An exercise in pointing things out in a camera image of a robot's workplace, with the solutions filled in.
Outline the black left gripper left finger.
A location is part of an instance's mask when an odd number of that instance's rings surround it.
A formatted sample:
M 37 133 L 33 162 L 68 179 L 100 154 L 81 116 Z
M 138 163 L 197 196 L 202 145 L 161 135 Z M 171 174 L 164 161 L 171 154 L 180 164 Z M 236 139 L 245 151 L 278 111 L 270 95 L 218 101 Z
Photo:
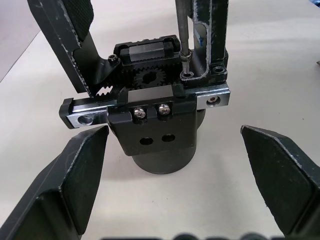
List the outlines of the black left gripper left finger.
M 0 228 L 2 240 L 80 240 L 97 196 L 109 128 L 72 137 Z

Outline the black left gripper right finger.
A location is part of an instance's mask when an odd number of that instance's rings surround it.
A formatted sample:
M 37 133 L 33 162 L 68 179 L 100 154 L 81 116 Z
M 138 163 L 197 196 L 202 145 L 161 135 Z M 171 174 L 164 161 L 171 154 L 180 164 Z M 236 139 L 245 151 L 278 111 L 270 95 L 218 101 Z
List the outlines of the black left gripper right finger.
M 243 125 L 258 190 L 285 237 L 320 238 L 320 167 L 289 137 Z

